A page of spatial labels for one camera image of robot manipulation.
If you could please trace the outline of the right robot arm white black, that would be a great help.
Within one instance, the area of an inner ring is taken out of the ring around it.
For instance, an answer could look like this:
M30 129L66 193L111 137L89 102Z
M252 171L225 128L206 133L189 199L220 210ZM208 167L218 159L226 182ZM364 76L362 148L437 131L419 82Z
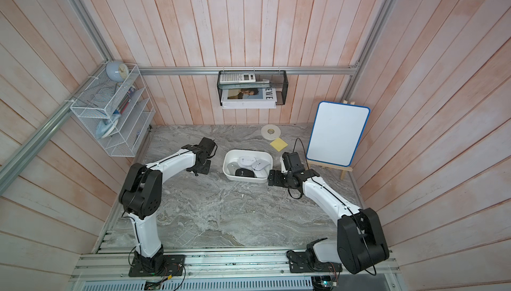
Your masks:
M375 265L389 259L390 252L378 214L371 208L362 209L350 203L314 170L283 173L273 169L268 183L298 190L301 197L313 200L337 228L336 239L314 240L304 252L287 251L292 273L345 268L355 275L372 268L371 274L375 275Z

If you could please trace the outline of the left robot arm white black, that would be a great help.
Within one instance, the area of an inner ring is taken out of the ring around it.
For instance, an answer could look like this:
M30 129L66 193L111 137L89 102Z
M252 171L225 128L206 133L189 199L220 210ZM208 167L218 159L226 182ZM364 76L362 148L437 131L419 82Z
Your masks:
M134 229L134 259L146 271L156 273L164 266L164 249L156 224L163 183L182 171L195 176L208 174L216 149L213 140L202 138L198 145L185 145L159 161L131 165L118 200Z

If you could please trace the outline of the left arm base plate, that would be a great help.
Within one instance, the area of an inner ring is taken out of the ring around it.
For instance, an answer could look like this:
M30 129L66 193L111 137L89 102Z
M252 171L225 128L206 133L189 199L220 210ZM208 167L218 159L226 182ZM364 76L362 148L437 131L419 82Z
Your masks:
M164 255L161 251L146 258L135 251L129 277L182 276L185 258L185 255Z

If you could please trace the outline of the black computer mouse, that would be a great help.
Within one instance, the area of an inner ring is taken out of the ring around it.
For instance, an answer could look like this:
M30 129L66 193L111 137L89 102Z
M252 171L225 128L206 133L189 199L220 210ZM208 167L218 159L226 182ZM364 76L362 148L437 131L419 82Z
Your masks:
M235 171L235 176L236 177L244 177L244 178L255 178L255 173L251 169L238 168Z

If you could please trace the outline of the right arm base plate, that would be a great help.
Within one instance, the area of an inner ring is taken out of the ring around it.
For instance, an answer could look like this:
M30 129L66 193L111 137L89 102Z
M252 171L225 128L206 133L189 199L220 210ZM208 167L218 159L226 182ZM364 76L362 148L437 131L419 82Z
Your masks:
M291 273L310 273L310 272L331 272L340 273L343 271L341 264L322 263L316 259L311 251L296 252L289 250L286 252Z

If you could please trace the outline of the grey computer mouse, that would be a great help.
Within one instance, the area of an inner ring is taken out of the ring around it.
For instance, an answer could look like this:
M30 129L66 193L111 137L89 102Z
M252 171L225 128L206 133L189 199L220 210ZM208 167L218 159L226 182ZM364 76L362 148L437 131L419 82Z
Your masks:
M227 170L230 175L235 176L236 171L240 168L240 166L236 162L231 162L227 164Z

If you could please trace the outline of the white plastic storage box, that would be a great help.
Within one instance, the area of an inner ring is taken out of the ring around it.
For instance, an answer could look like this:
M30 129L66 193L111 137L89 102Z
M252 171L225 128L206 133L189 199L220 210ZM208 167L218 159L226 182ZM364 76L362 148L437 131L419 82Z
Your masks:
M273 157L263 151L233 149L224 157L222 171L231 181L266 183Z

